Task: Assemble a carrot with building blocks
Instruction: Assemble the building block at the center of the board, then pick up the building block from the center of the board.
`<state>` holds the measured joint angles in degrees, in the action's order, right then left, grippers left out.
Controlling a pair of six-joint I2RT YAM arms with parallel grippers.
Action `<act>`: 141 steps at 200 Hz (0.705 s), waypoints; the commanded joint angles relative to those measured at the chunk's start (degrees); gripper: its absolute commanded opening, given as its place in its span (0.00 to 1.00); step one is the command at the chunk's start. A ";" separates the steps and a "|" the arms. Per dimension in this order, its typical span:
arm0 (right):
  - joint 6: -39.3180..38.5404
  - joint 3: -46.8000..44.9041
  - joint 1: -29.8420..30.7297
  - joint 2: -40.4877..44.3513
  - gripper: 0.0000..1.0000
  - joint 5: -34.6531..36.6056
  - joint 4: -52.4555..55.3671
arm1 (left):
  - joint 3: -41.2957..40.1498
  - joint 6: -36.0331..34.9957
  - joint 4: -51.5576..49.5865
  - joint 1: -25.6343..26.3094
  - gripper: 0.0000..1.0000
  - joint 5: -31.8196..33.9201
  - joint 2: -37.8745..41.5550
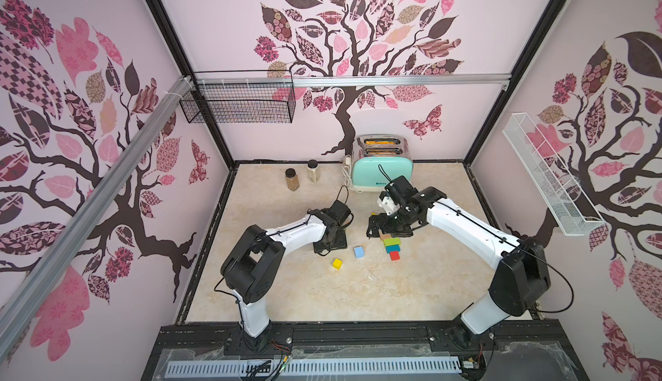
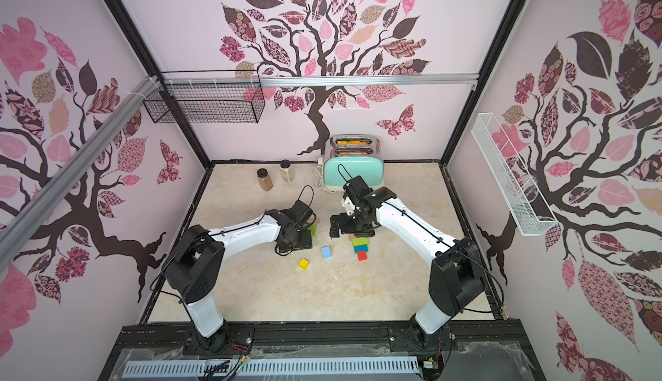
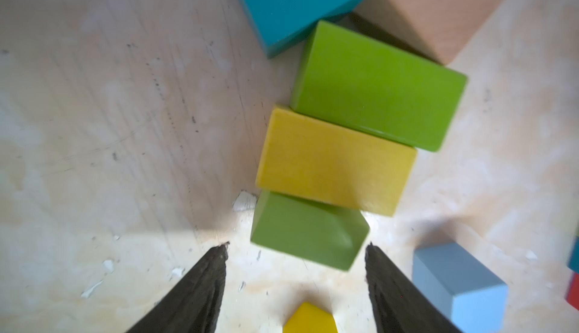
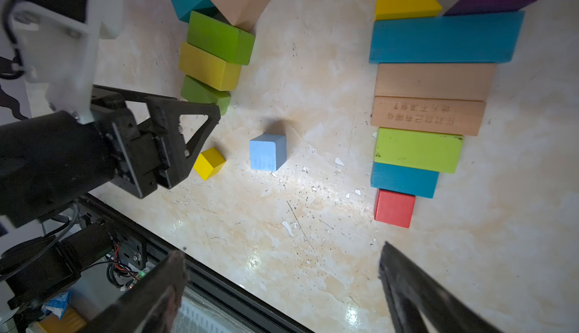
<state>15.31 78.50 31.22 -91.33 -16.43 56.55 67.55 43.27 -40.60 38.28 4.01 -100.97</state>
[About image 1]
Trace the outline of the green block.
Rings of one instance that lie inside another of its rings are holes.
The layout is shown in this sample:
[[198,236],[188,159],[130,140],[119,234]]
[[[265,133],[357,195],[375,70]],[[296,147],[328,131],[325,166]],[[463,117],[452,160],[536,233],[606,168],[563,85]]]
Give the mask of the green block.
[[387,238],[384,239],[383,243],[386,247],[399,246],[401,244],[401,240],[399,238]]

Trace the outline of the teal block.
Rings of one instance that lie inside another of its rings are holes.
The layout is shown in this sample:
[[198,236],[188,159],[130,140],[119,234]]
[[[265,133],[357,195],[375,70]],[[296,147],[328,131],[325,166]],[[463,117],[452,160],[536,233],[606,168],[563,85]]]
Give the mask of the teal block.
[[387,253],[399,252],[401,250],[399,245],[391,245],[385,247]]

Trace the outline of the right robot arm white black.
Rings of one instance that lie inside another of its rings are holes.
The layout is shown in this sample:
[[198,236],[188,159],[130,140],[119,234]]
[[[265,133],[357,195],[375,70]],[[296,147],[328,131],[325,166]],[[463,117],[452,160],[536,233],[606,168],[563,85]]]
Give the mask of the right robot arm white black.
[[387,182],[379,207],[384,211],[369,218],[369,238],[411,237],[417,229],[434,227],[472,250],[494,271],[486,294],[453,319],[449,335],[462,348],[507,318],[523,315],[551,287],[541,243],[492,227],[432,186],[418,191],[400,176]]

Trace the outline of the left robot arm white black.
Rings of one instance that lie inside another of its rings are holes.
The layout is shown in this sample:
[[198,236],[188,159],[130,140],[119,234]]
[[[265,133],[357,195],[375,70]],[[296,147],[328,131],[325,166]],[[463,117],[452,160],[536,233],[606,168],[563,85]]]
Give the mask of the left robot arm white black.
[[326,256],[348,247],[346,229],[353,213],[336,200],[329,208],[309,210],[300,220],[275,229],[249,226],[221,267],[221,281],[234,297],[244,333],[259,338],[269,327],[265,296],[270,291],[281,263],[287,255],[312,247],[315,254]]

